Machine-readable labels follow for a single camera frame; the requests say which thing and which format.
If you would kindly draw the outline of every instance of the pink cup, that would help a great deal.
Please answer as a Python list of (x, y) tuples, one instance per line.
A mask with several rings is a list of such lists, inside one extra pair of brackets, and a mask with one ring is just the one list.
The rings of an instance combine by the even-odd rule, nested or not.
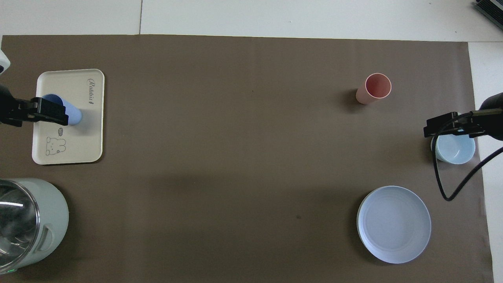
[(365, 79), (356, 92), (356, 100), (361, 104), (369, 104), (385, 98), (391, 92), (391, 81), (381, 73), (374, 73)]

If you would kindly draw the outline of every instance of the brown mat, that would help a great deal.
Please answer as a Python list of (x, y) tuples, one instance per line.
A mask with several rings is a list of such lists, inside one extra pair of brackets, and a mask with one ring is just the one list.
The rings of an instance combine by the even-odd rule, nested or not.
[[(55, 184), (68, 232), (5, 282), (492, 281), (480, 173), (451, 203), (435, 182), (426, 119), (474, 108), (468, 45), (204, 36), (5, 36), (0, 77), (35, 96), (48, 70), (106, 76), (104, 155), (39, 166), (32, 125), (0, 125), (0, 177)], [(393, 91), (363, 106), (374, 72)], [(478, 162), (440, 166), (451, 191)], [(384, 185), (419, 195), (424, 253), (372, 256), (358, 207)]]

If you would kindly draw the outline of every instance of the bowl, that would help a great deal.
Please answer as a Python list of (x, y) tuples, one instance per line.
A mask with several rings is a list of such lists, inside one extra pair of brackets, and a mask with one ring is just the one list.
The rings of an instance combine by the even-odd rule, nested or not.
[(446, 134), (437, 140), (437, 159), (451, 164), (463, 164), (472, 159), (475, 141), (468, 135)]

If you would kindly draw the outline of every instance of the cable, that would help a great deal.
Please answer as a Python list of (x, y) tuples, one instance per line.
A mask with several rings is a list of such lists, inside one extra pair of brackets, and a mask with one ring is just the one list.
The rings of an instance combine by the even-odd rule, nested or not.
[(450, 124), (450, 123), (453, 123), (461, 118), (465, 118), (465, 117), (471, 117), (473, 116), (473, 112), (470, 111), (468, 113), (464, 113), (464, 114), (461, 114), (461, 115), (458, 115), (452, 119), (450, 119), (449, 121), (447, 121), (445, 124), (443, 124), (440, 129), (437, 131), (437, 133), (433, 136), (433, 140), (432, 140), (432, 156), (433, 156), (433, 168), (435, 169), (435, 177), (437, 178), (437, 183), (439, 185), (439, 189), (440, 189), (440, 193), (442, 194), (442, 197), (446, 200), (446, 201), (452, 201), (457, 195), (458, 193), (461, 191), (461, 189), (465, 186), (465, 184), (470, 180), (470, 178), (475, 174), (477, 173), (477, 171), (482, 168), (482, 166), (484, 166), (487, 162), (491, 161), (493, 158), (495, 158), (496, 156), (498, 156), (500, 153), (503, 152), (503, 147), (498, 149), (497, 151), (493, 152), (492, 154), (490, 154), (488, 157), (484, 158), (484, 160), (482, 160), (479, 164), (477, 164), (477, 166), (475, 166), (471, 171), (470, 173), (468, 173), (468, 175), (466, 175), (466, 177), (463, 179), (463, 181), (461, 181), (461, 183), (458, 185), (458, 187), (456, 188), (456, 190), (454, 190), (454, 192), (452, 193), (451, 196), (447, 197), (445, 195), (445, 192), (444, 192), (444, 188), (442, 186), (442, 182), (440, 180), (440, 175), (439, 175), (439, 170), (438, 170), (438, 164), (437, 164), (437, 153), (436, 153), (436, 148), (437, 148), (437, 140), (438, 140), (438, 137), (440, 135), (440, 133)]

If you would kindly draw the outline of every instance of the white tabletop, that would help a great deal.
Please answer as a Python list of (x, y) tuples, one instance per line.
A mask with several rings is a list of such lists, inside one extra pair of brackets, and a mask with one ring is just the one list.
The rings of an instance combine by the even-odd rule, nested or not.
[[(503, 92), (503, 31), (473, 4), (471, 0), (1, 0), (0, 35), (141, 33), (467, 41), (475, 109), (485, 98)], [(478, 141), (481, 158), (503, 146), (490, 137)], [(503, 282), (499, 168), (503, 157), (482, 168), (495, 282)]]

